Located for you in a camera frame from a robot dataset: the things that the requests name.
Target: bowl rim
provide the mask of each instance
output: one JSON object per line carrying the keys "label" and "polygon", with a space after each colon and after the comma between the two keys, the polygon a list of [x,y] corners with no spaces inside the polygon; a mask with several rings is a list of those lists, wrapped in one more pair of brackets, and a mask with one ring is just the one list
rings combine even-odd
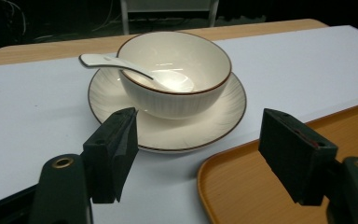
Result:
{"label": "bowl rim", "polygon": [[145,88],[145,89],[148,89],[149,91],[155,91],[155,92],[159,92],[159,93],[163,93],[163,94],[169,94],[169,95],[195,95],[195,94],[200,94],[200,93],[204,93],[204,92],[207,92],[207,91],[212,91],[212,90],[215,90],[217,88],[219,88],[220,86],[224,85],[225,83],[227,83],[230,75],[231,75],[231,71],[232,71],[232,63],[231,63],[231,60],[230,58],[228,57],[228,54],[222,49],[220,48],[220,46],[216,45],[213,41],[207,39],[207,38],[204,38],[202,36],[199,36],[199,35],[193,35],[193,34],[189,34],[189,33],[186,33],[186,32],[182,32],[182,31],[154,31],[154,32],[147,32],[147,33],[144,33],[144,34],[139,34],[139,35],[136,35],[136,36],[133,36],[131,37],[130,39],[126,40],[121,46],[120,48],[118,49],[117,51],[117,58],[119,58],[119,54],[122,50],[122,48],[130,41],[132,41],[133,39],[139,37],[139,36],[142,36],[142,35],[151,35],[151,34],[155,34],[155,33],[177,33],[177,34],[182,34],[182,35],[192,35],[192,36],[195,36],[197,38],[200,38],[200,39],[203,39],[205,41],[208,41],[210,42],[211,44],[213,44],[215,47],[217,47],[218,49],[220,49],[224,55],[226,55],[227,59],[228,59],[228,66],[229,66],[229,69],[228,69],[228,73],[226,74],[225,78],[223,78],[222,81],[220,81],[217,85],[214,85],[212,86],[211,88],[208,88],[208,89],[205,89],[205,90],[201,90],[201,91],[191,91],[191,92],[176,92],[176,91],[164,91],[164,90],[158,90],[158,89],[154,89],[154,88],[151,88],[151,87],[148,87],[142,83],[139,83],[137,82],[136,80],[134,80],[133,78],[131,78],[124,70],[119,70],[119,73],[122,74],[125,78],[127,78],[130,82],[132,82],[133,84],[135,85],[138,85],[142,88]]}

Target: white saucer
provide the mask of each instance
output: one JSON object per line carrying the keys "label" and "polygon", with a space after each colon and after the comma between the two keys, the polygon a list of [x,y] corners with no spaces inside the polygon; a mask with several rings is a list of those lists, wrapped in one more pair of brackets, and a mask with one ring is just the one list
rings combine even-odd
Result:
{"label": "white saucer", "polygon": [[[121,86],[117,69],[102,68],[94,75],[89,84],[89,106],[100,122],[115,111],[134,106]],[[241,121],[245,109],[245,90],[232,73],[216,103],[196,117],[160,119],[139,111],[139,147],[160,153],[188,152],[204,147],[230,133]]]}

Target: bowl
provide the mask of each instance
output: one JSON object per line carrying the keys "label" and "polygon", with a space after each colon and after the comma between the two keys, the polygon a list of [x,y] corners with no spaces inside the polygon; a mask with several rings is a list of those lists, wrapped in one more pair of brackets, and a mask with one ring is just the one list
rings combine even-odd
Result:
{"label": "bowl", "polygon": [[152,72],[182,73],[194,83],[191,92],[161,90],[146,77],[121,70],[119,77],[134,105],[163,119],[187,119],[211,107],[231,74],[231,61],[215,43],[181,32],[137,35],[124,43],[118,58]]}

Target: white spoon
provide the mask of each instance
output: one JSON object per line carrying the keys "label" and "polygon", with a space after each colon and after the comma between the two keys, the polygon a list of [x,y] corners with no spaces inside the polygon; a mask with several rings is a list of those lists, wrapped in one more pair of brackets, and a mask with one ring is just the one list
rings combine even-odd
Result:
{"label": "white spoon", "polygon": [[173,70],[148,71],[135,63],[103,54],[82,54],[79,56],[79,61],[87,68],[117,67],[129,69],[149,78],[156,86],[165,91],[191,92],[194,89],[194,83],[189,77]]}

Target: white table surface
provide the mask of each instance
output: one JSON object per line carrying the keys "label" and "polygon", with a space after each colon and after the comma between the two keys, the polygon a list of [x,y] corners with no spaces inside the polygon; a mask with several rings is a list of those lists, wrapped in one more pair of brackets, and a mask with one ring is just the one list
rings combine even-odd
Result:
{"label": "white table surface", "polygon": [[[241,123],[195,152],[140,151],[121,203],[94,204],[95,223],[206,223],[198,168],[213,154],[258,138],[263,108],[306,122],[358,105],[358,30],[350,26],[215,43],[247,92]],[[99,126],[87,98],[94,73],[77,58],[0,65],[0,199],[36,184],[47,160],[81,153]]]}

